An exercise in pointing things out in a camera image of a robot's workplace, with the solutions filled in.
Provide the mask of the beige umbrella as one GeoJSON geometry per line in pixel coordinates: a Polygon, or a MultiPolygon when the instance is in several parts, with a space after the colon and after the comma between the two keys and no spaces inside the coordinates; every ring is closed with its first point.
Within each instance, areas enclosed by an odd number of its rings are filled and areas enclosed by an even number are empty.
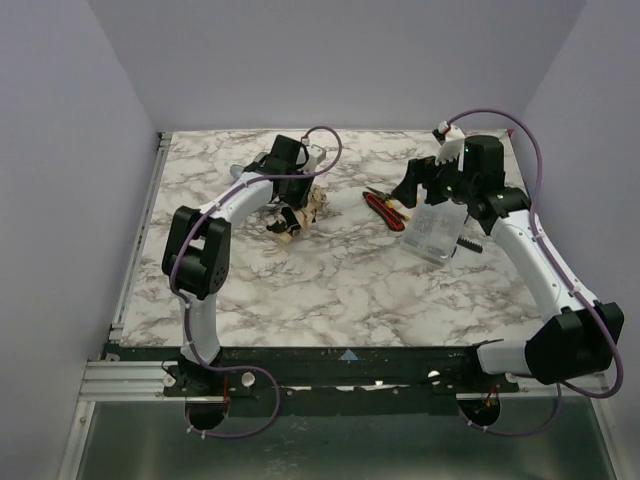
{"type": "Polygon", "coordinates": [[[275,220],[266,226],[281,243],[288,244],[302,232],[307,231],[324,213],[327,204],[325,191],[313,185],[307,195],[307,204],[301,209],[284,206],[276,215],[275,220]]]}

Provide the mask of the purple umbrella case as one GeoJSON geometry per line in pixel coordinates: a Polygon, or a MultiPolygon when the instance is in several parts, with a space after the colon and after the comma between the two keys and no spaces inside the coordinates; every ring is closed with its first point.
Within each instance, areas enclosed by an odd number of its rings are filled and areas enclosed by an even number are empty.
{"type": "Polygon", "coordinates": [[[229,173],[234,181],[238,181],[243,175],[260,175],[256,172],[258,164],[252,162],[248,165],[232,164],[229,168],[229,173]]]}

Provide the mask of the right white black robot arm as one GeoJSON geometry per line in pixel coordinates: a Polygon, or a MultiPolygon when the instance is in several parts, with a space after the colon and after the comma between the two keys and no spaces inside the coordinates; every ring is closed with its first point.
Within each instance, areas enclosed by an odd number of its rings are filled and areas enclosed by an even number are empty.
{"type": "Polygon", "coordinates": [[[408,161],[392,195],[406,208],[418,204],[420,189],[427,205],[464,205],[514,264],[537,304],[544,324],[530,339],[477,346],[484,373],[549,385],[602,372],[614,359],[624,314],[578,281],[547,241],[529,197],[507,186],[504,164],[503,144],[494,136],[445,141],[437,155],[408,161]]]}

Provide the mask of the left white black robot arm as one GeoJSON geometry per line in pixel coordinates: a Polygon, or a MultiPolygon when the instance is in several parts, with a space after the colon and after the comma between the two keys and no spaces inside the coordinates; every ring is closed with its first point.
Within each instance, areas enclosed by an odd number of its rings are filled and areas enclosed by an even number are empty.
{"type": "Polygon", "coordinates": [[[269,151],[232,169],[234,183],[216,199],[176,210],[161,268],[183,311],[187,360],[209,365],[220,352],[216,295],[229,274],[233,231],[273,201],[292,210],[307,206],[311,175],[325,159],[324,148],[278,135],[269,151]]]}

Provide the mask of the clear plastic box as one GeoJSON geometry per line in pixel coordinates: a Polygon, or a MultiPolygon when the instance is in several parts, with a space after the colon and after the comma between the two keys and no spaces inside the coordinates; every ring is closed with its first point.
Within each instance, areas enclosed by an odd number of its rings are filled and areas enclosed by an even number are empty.
{"type": "Polygon", "coordinates": [[[420,202],[410,215],[400,246],[424,260],[444,265],[453,254],[466,217],[467,210],[462,205],[420,202]]]}

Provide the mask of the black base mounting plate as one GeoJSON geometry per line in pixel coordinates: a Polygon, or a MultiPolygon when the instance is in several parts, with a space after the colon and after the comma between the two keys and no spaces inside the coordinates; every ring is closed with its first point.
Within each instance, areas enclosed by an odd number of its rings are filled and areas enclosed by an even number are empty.
{"type": "Polygon", "coordinates": [[[162,396],[198,413],[266,417],[457,412],[457,398],[496,400],[518,386],[488,375],[472,347],[224,347],[206,370],[176,347],[107,345],[106,361],[160,368],[162,396]]]}

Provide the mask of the yellow handled pliers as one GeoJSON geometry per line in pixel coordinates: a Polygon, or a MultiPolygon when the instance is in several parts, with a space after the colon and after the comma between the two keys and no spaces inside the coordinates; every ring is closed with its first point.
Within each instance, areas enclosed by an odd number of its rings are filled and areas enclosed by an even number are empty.
{"type": "Polygon", "coordinates": [[[397,200],[397,198],[394,197],[392,194],[377,190],[373,187],[367,186],[367,190],[370,191],[379,200],[381,200],[387,207],[392,207],[393,202],[397,200]]]}

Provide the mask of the aluminium frame rail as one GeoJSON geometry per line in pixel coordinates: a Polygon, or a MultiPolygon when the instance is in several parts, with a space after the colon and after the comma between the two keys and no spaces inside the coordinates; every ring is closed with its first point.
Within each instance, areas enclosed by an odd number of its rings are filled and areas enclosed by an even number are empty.
{"type": "MultiPolygon", "coordinates": [[[[267,389],[271,388],[271,383],[261,376],[260,378],[246,377],[245,383],[242,380],[232,384],[229,380],[227,390],[225,390],[224,380],[218,385],[201,386],[195,380],[178,380],[178,373],[170,373],[171,367],[176,365],[175,361],[167,363],[155,361],[143,362],[111,362],[96,361],[89,362],[85,367],[84,376],[80,387],[81,401],[180,401],[186,402],[222,402],[223,398],[232,397],[231,394],[257,393],[258,380],[266,380],[267,389]]],[[[536,380],[518,377],[507,374],[504,380],[490,381],[486,387],[471,387],[463,390],[462,387],[454,386],[453,380],[439,379],[431,376],[427,380],[427,393],[454,394],[459,398],[471,399],[480,398],[486,394],[492,384],[495,384],[499,396],[502,398],[517,394],[533,396],[550,396],[555,392],[552,386],[545,386],[536,380]]],[[[601,393],[607,385],[604,374],[594,374],[573,380],[575,385],[591,392],[601,393]]],[[[392,383],[385,380],[374,380],[364,385],[329,385],[312,386],[303,383],[301,385],[286,384],[284,380],[278,381],[278,385],[284,389],[284,396],[292,396],[296,393],[352,393],[352,392],[385,392],[399,395],[408,393],[410,385],[408,383],[392,383]]]]}

